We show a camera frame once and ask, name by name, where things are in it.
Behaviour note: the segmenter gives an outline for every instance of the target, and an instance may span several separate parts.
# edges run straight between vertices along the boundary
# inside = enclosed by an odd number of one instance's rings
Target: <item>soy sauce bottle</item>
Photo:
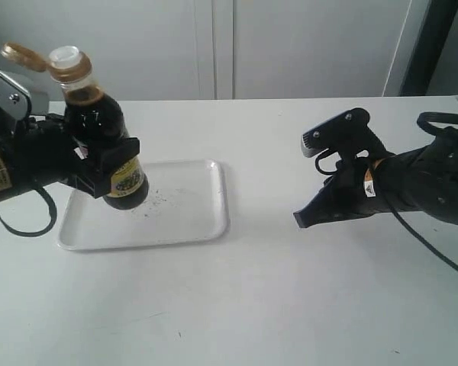
[[[129,136],[121,107],[94,80],[87,55],[76,47],[65,46],[55,49],[49,58],[48,69],[61,85],[66,102],[66,128],[85,156],[89,146],[115,146]],[[133,158],[111,177],[111,192],[103,198],[114,208],[129,210],[140,205],[148,191],[147,177],[137,158]]]

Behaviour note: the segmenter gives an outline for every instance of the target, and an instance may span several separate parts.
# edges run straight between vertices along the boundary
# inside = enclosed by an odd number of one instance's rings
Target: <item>table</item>
[[[300,151],[307,129],[363,107],[400,153],[431,141],[415,119],[458,113],[454,97],[121,106],[141,161],[223,164],[231,228],[205,244],[78,253],[56,245],[59,225],[38,239],[0,225],[0,365],[458,364],[455,271],[390,214],[309,230],[292,216],[324,180]],[[48,191],[60,223],[71,190]],[[48,218],[35,193],[0,211],[23,230]],[[458,227],[405,217],[458,261]]]

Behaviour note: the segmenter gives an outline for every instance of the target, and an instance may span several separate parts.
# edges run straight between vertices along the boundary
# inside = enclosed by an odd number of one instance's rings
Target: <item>screw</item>
[[[10,94],[8,100],[14,104],[17,104],[17,102],[21,100],[21,97],[19,97],[18,94]]]

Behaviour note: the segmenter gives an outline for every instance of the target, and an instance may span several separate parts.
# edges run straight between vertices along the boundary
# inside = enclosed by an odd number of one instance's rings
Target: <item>dark liquid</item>
[[[71,95],[66,95],[64,117],[70,133],[81,147],[88,150],[89,146],[115,146],[120,139],[128,137],[124,115],[116,100],[103,94],[100,99],[91,104],[77,105],[69,103],[68,100],[85,100],[88,99],[89,94],[86,89],[71,91],[71,93]],[[104,196],[103,198],[114,208],[130,210],[143,203],[148,191],[149,183],[144,176],[142,185],[133,193],[123,197]]]

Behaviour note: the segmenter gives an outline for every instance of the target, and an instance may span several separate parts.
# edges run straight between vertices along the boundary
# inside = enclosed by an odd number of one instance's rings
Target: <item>white tray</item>
[[[147,199],[133,210],[115,210],[103,199],[74,191],[60,229],[67,250],[116,249],[201,242],[227,227],[222,169],[213,160],[143,165]]]

